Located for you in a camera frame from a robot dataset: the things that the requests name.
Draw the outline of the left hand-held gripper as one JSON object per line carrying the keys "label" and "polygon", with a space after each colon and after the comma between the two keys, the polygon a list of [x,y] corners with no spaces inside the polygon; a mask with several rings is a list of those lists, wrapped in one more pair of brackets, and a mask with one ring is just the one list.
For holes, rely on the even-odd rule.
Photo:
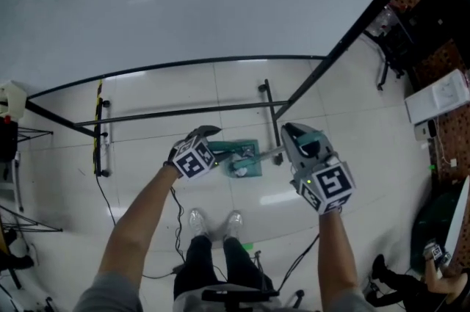
{"label": "left hand-held gripper", "polygon": [[180,178],[195,179],[207,174],[216,163],[207,137],[220,131],[221,128],[216,126],[197,127],[173,146],[167,164],[178,170]]}

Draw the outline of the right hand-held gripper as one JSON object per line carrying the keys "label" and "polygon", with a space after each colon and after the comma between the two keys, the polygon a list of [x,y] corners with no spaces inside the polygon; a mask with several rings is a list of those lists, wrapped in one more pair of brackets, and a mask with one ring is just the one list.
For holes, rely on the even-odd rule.
{"label": "right hand-held gripper", "polygon": [[322,131],[286,123],[281,139],[291,163],[291,185],[318,214],[338,209],[350,199],[355,190],[350,169]]}

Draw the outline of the teal dustpan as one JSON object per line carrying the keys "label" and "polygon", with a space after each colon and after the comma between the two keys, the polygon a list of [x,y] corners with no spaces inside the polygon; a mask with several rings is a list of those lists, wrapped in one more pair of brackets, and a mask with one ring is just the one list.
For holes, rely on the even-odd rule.
{"label": "teal dustpan", "polygon": [[[216,156],[214,167],[222,167],[223,174],[229,178],[238,178],[233,171],[228,169],[233,160],[248,159],[242,157],[242,147],[253,147],[255,155],[260,154],[258,141],[255,139],[236,141],[211,141],[208,142],[209,150]],[[254,164],[247,168],[247,174],[243,178],[262,176],[261,163]]]}

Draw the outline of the teal broom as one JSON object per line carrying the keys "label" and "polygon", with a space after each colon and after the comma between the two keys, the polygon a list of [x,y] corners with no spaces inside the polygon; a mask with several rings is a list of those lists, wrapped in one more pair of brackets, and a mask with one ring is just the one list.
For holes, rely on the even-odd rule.
{"label": "teal broom", "polygon": [[[295,137],[294,138],[294,144],[298,145],[300,148],[309,145],[314,142],[319,142],[323,137],[326,137],[322,131],[312,131],[309,133],[306,133],[300,137]],[[237,170],[248,168],[249,166],[252,166],[254,164],[261,163],[265,159],[269,159],[273,156],[276,155],[281,155],[283,152],[286,151],[286,147],[284,145],[281,145],[277,148],[274,148],[272,150],[260,153],[259,155],[255,155],[253,157],[250,157],[248,159],[242,159],[242,160],[233,160],[230,164],[228,169],[230,171],[236,172]]]}

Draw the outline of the person's right forearm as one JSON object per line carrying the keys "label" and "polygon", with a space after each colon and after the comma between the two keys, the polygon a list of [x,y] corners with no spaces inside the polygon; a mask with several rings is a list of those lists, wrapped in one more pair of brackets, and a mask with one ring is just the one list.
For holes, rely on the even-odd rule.
{"label": "person's right forearm", "polygon": [[318,274],[324,302],[358,286],[353,251],[338,209],[319,217]]}

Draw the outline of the person's left forearm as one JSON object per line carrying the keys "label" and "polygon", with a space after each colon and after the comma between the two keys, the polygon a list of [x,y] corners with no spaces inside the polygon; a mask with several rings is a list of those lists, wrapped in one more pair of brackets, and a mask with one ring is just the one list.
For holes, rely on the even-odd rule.
{"label": "person's left forearm", "polygon": [[138,194],[109,237],[98,268],[100,274],[117,273],[134,286],[140,286],[145,257],[170,188],[177,178],[175,167],[163,166]]}

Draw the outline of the person's left white shoe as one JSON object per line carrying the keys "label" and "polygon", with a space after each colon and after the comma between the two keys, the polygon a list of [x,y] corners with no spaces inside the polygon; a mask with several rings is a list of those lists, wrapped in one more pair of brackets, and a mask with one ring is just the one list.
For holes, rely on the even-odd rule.
{"label": "person's left white shoe", "polygon": [[203,214],[198,209],[193,209],[189,213],[189,227],[193,236],[209,236]]}

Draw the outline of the person's white shoe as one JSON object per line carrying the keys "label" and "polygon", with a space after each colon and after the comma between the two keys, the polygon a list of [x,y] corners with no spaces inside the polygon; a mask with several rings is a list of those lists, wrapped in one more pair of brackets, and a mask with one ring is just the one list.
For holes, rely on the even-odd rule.
{"label": "person's white shoe", "polygon": [[239,232],[243,228],[242,215],[238,211],[232,211],[225,223],[224,240],[229,238],[239,238]]}
{"label": "person's white shoe", "polygon": [[193,209],[189,213],[189,227],[193,236],[209,236],[203,214],[198,209]]}

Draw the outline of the person's right white shoe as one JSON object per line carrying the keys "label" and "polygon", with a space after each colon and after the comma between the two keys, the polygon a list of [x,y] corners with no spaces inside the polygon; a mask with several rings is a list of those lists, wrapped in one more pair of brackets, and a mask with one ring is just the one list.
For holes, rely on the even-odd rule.
{"label": "person's right white shoe", "polygon": [[224,240],[229,238],[239,238],[239,232],[243,228],[242,215],[238,211],[232,211],[225,223]]}

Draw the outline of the yellow black floor strip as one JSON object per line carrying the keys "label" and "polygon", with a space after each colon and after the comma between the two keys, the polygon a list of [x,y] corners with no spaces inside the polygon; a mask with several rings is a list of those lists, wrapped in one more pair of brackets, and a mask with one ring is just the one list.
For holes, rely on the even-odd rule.
{"label": "yellow black floor strip", "polygon": [[[96,105],[95,105],[95,121],[99,121],[102,118],[102,87],[103,82],[100,79],[98,81],[98,89],[96,94]],[[97,177],[101,175],[101,124],[94,125],[94,146],[93,146],[93,170]]]}

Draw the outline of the person's black trousers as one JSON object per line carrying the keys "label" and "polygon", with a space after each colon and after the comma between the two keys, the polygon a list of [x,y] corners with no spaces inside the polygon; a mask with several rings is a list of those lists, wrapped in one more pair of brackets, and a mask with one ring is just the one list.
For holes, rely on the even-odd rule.
{"label": "person's black trousers", "polygon": [[249,253],[235,237],[228,237],[223,242],[227,281],[217,279],[212,261],[212,243],[207,236],[192,239],[187,251],[184,266],[176,275],[173,296],[179,297],[187,291],[207,286],[238,285],[251,289],[273,290],[271,279],[263,275],[250,260]]}

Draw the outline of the small white appliance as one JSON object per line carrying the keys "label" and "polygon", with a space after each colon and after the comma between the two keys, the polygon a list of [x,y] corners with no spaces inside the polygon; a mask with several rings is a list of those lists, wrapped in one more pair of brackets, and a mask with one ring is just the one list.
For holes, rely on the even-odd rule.
{"label": "small white appliance", "polygon": [[434,139],[437,136],[437,128],[434,119],[417,123],[414,126],[414,135],[418,142]]}

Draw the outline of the white water dispenser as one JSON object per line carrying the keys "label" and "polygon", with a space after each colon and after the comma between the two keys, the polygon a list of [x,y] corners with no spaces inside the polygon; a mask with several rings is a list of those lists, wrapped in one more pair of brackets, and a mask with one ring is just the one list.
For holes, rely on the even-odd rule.
{"label": "white water dispenser", "polygon": [[470,103],[470,79],[455,69],[405,99],[408,118],[416,125]]}

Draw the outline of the black chest-mounted device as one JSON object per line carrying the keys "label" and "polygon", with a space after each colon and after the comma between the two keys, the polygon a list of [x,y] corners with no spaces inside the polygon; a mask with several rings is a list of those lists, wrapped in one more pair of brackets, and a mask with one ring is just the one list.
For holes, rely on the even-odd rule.
{"label": "black chest-mounted device", "polygon": [[205,290],[201,299],[206,302],[222,303],[225,312],[253,312],[253,308],[242,307],[241,304],[253,304],[268,302],[273,297],[278,297],[278,291],[215,291]]}

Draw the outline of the person's grey shirt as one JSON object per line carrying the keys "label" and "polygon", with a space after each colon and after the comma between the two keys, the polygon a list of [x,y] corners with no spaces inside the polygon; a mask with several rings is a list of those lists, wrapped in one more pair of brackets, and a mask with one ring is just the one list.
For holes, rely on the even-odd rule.
{"label": "person's grey shirt", "polygon": [[[204,291],[253,291],[245,286],[221,283],[204,288],[185,291],[173,302],[172,312],[226,312],[221,302],[205,301]],[[267,302],[244,304],[253,312],[295,312],[285,308],[277,297]],[[143,312],[138,289],[122,275],[107,272],[95,276],[87,290],[80,296],[73,312]],[[349,289],[337,297],[325,312],[377,312],[357,289]]]}

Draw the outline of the black tripod stand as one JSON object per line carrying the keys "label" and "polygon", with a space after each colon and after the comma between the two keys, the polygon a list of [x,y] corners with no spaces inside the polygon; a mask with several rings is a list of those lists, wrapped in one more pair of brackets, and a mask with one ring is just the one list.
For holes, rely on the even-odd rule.
{"label": "black tripod stand", "polygon": [[53,134],[54,134],[53,131],[20,127],[18,129],[17,143],[30,141],[30,140],[48,136],[48,135],[52,136]]}

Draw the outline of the white box with red button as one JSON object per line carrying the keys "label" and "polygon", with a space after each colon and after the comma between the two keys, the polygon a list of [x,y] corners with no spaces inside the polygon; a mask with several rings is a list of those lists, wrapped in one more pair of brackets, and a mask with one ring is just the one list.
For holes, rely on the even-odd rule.
{"label": "white box with red button", "polygon": [[26,92],[12,81],[0,84],[0,117],[18,122],[26,108]]}

